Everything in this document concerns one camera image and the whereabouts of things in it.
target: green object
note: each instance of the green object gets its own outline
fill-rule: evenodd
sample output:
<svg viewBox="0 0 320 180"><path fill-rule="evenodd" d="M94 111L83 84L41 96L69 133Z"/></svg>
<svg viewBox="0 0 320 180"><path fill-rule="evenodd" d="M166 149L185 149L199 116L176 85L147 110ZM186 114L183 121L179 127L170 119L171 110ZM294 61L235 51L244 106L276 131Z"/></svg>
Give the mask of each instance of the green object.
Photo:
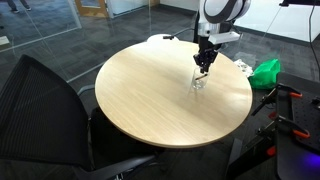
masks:
<svg viewBox="0 0 320 180"><path fill-rule="evenodd" d="M260 64L254 75L249 78L253 89L272 89L277 82L277 74L280 72L278 59L271 59Z"/></svg>

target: black chair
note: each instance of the black chair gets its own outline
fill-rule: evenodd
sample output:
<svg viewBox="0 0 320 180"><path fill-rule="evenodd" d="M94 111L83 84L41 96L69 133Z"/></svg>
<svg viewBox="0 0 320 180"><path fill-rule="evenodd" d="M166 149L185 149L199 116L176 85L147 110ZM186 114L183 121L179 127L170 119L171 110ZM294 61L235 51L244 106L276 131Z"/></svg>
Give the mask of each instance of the black chair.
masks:
<svg viewBox="0 0 320 180"><path fill-rule="evenodd" d="M95 180L137 172L154 162L152 146L120 133L99 108L93 112L94 163L89 118L77 93L50 69L23 55L0 93L0 159L71 165L79 179Z"/></svg>

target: round wooden table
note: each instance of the round wooden table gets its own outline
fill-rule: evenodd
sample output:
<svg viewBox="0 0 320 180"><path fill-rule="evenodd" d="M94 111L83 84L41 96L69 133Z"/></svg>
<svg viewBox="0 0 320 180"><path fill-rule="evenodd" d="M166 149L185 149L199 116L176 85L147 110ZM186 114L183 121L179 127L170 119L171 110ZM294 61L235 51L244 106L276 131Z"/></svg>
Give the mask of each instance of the round wooden table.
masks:
<svg viewBox="0 0 320 180"><path fill-rule="evenodd" d="M219 53L204 89L191 86L198 45L150 41L112 56L96 79L105 115L127 135L167 148L210 144L247 117L252 91L245 75Z"/></svg>

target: gray carpet floor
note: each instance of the gray carpet floor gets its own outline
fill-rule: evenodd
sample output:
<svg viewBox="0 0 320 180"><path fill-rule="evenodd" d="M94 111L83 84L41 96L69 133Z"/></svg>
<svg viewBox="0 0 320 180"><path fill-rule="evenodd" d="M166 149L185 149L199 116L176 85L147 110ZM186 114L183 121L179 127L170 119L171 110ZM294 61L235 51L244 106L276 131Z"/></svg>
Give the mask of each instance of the gray carpet floor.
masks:
<svg viewBox="0 0 320 180"><path fill-rule="evenodd" d="M47 25L43 26L44 29L41 30L43 35L65 30L67 26L68 29L73 20L69 15L63 15L65 12L68 14L69 11L63 10L66 8L65 5L59 6L60 3L63 3L60 1L46 1L38 6L32 6L32 12L21 12L18 16L9 13L7 6L3 6L3 2L0 2L0 12L2 13L0 24L5 26L4 30L0 30L0 35L6 35L10 39L12 36L9 34L14 34L16 43L18 43L18 37L21 37L21 42L28 41L27 37L22 37L19 33L30 35L31 40L39 39L38 32L32 34L34 29L30 25L30 14L35 18L35 23L39 18L39 24L49 23L52 25L52 28ZM59 13L50 14L51 10L48 9L56 10L55 12ZM57 15L63 16L63 21L55 22L58 18ZM182 29L193 27L194 19L195 12L166 6L153 7L151 10L143 8L115 19L81 17L82 29L72 30L51 38L42 38L34 43L0 52L0 89L22 54L40 60L62 78L69 80L105 62L119 50L145 41L150 35L174 34ZM184 32L178 35L178 38L192 41L193 32ZM320 39L317 38L313 44L318 57L320 57ZM266 60L276 58L281 63L282 71L318 81L319 71L315 58L310 47L306 45L308 44L292 43L285 38L268 37L243 30L242 39L228 43L222 53L232 60L242 59L254 68ZM93 84L98 72L99 68L72 81L70 85L78 90L84 85ZM252 109L260 104L260 99L266 93L267 91L254 90ZM88 113L98 105L94 92L84 94L81 99ZM244 143L249 142L254 137L256 129L269 123L267 114L271 111L264 108L255 117L249 116L238 129L217 143L193 149L167 150L160 157L167 163L169 167L167 171L163 172L156 166L148 167L137 174L134 179L223 179L233 138L239 138ZM270 159L237 179L275 179L274 168L274 159ZM75 176L68 166L1 160L1 178L10 180L75 179Z"/></svg>

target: table top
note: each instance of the table top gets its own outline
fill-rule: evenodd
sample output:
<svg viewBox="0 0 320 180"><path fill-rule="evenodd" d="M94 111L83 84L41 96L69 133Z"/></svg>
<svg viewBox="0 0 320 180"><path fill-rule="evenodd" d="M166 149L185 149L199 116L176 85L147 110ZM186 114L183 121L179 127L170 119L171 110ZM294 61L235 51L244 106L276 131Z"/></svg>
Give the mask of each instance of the table top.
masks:
<svg viewBox="0 0 320 180"><path fill-rule="evenodd" d="M306 91L315 95L319 95L320 92L319 82L313 82L287 73L278 73L277 82L300 92ZM287 97L285 92L278 93L277 113L290 118L291 105L288 103ZM320 154L298 143L290 128L281 124L278 124L277 128L275 142L278 177L280 179L320 179Z"/></svg>
<svg viewBox="0 0 320 180"><path fill-rule="evenodd" d="M197 44L185 41L143 42L118 52L96 79L102 111L122 132L160 147L198 147L228 135L250 111L250 84L219 53L206 87L194 89L197 52Z"/></svg>

